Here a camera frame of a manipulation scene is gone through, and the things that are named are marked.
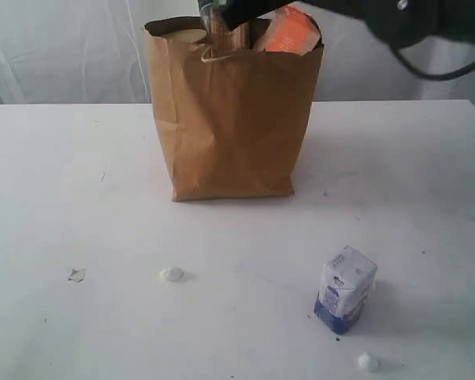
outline blue and white carton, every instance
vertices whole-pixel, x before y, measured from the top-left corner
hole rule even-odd
[[[314,312],[336,334],[345,334],[357,322],[377,269],[348,246],[324,264]]]

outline white backdrop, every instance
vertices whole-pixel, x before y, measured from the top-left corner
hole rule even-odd
[[[475,73],[446,83],[407,73],[366,26],[306,5],[326,45],[316,100],[465,98]],[[196,0],[7,0],[0,2],[0,103],[147,102],[142,26],[196,15]],[[433,72],[475,59],[475,47],[430,39],[411,48]]]

